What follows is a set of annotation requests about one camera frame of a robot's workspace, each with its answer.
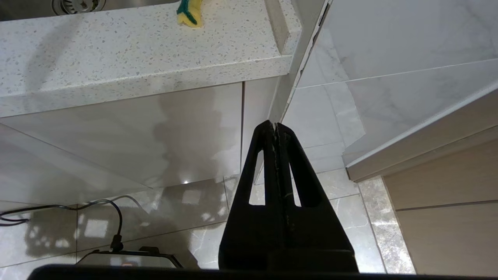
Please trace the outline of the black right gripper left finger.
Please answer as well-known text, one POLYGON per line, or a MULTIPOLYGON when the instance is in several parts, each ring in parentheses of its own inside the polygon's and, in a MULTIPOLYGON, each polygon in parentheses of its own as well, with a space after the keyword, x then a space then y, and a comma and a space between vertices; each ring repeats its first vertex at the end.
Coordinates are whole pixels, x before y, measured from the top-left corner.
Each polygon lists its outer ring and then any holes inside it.
POLYGON ((235 191, 219 245, 219 269, 265 270, 268 256, 283 247, 281 195, 277 183, 275 130, 272 122, 257 125, 235 191), (265 205, 251 205, 259 152, 263 152, 265 205))

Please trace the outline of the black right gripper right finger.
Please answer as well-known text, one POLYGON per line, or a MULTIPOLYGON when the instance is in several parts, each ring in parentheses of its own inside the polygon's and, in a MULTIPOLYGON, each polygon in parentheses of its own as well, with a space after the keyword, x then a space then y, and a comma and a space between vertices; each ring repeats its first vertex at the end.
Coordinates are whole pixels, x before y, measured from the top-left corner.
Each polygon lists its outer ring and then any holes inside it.
POLYGON ((284 243, 298 270, 358 272, 354 249, 295 133, 277 125, 284 243))

